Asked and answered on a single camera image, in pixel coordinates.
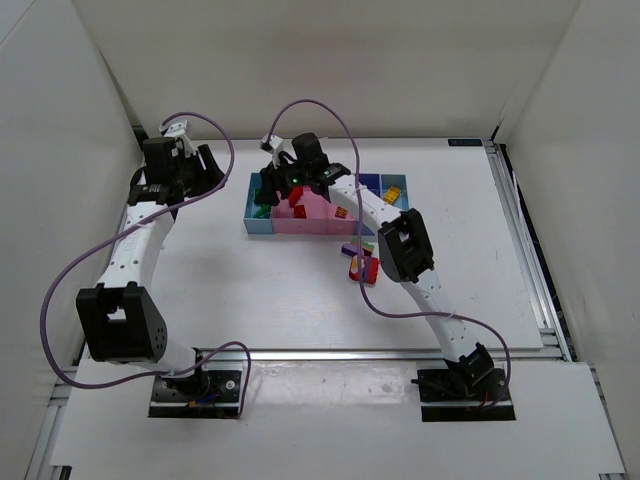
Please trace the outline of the red curved lego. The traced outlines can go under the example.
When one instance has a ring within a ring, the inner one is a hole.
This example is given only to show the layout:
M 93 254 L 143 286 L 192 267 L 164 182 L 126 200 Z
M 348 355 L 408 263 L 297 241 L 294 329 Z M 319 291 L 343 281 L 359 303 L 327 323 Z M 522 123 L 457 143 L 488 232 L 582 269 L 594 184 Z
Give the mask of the red curved lego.
M 307 213 L 304 205 L 295 205 L 293 207 L 294 217 L 298 219 L 306 219 Z

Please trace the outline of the yellow lego brick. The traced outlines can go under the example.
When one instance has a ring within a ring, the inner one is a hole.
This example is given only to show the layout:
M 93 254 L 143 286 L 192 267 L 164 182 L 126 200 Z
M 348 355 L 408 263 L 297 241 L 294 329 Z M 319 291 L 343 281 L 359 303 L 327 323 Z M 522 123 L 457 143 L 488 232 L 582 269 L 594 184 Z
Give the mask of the yellow lego brick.
M 389 205 L 393 205 L 399 198 L 401 195 L 401 190 L 395 186 L 391 186 L 385 193 L 383 196 L 383 200 L 389 204 Z

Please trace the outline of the green lego plate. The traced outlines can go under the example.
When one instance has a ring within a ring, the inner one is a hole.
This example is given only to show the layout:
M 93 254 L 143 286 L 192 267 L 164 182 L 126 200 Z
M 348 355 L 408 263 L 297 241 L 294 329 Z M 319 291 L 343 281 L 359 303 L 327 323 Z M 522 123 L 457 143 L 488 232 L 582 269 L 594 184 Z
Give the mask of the green lego plate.
M 269 218 L 271 215 L 273 206 L 267 204 L 261 204 L 253 215 L 254 218 Z

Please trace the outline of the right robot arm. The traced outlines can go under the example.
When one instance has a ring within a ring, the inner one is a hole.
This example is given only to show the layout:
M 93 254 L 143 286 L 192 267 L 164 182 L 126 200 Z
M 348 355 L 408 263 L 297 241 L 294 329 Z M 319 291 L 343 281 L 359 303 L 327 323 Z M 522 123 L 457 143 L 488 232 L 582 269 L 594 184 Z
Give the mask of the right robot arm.
M 421 214 L 414 208 L 401 210 L 385 202 L 347 167 L 332 163 L 315 134 L 295 137 L 292 147 L 294 155 L 284 150 L 284 141 L 275 135 L 260 141 L 271 161 L 260 170 L 256 202 L 276 206 L 296 187 L 307 187 L 354 215 L 377 235 L 383 272 L 411 296 L 418 314 L 427 319 L 452 378 L 466 391 L 476 388 L 494 370 L 494 363 L 486 347 L 454 313 L 442 289 Z

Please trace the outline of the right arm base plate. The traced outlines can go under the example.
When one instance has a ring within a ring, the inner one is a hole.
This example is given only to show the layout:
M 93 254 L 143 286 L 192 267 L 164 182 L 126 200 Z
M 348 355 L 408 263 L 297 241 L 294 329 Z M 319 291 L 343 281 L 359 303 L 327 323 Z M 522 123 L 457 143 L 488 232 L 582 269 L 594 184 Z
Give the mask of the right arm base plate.
M 516 420 L 510 392 L 504 391 L 506 374 L 502 368 L 494 369 L 471 389 L 448 369 L 420 369 L 411 383 L 418 389 L 423 422 Z

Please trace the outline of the brown lego plate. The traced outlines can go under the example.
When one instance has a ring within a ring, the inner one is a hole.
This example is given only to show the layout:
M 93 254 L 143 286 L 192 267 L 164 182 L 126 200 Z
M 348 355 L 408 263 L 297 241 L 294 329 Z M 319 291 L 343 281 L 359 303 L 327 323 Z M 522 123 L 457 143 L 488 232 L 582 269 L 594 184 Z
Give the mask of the brown lego plate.
M 337 218 L 345 219 L 348 215 L 348 211 L 342 207 L 337 207 L 335 211 L 335 216 Z

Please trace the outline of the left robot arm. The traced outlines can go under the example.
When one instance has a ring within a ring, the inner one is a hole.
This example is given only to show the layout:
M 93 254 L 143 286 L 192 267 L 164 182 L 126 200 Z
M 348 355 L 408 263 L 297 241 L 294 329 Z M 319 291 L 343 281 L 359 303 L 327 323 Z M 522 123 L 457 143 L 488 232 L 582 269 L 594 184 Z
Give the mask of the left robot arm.
M 97 284 L 79 291 L 76 308 L 94 360 L 183 377 L 197 351 L 170 339 L 149 288 L 180 203 L 211 191 L 224 174 L 210 148 L 193 146 L 184 132 L 145 140 L 143 156 L 131 179 L 124 236 Z

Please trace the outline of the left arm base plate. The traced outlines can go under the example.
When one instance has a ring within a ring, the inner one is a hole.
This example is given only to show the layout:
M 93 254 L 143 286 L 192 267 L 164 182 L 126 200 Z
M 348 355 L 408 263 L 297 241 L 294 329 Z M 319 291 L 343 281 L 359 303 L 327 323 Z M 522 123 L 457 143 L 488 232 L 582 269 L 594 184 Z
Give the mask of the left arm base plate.
M 213 362 L 188 378 L 155 379 L 147 415 L 156 419 L 238 419 L 245 379 L 242 362 Z

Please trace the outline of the red semicircle lego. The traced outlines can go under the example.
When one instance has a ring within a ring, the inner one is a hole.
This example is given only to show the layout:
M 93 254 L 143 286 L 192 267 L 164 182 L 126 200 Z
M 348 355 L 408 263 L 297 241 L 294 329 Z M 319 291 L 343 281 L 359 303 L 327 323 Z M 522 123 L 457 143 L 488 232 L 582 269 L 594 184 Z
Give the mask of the red semicircle lego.
M 288 196 L 288 204 L 291 208 L 296 206 L 298 201 L 301 199 L 303 193 L 304 193 L 303 186 L 294 187 L 292 189 L 291 193 Z

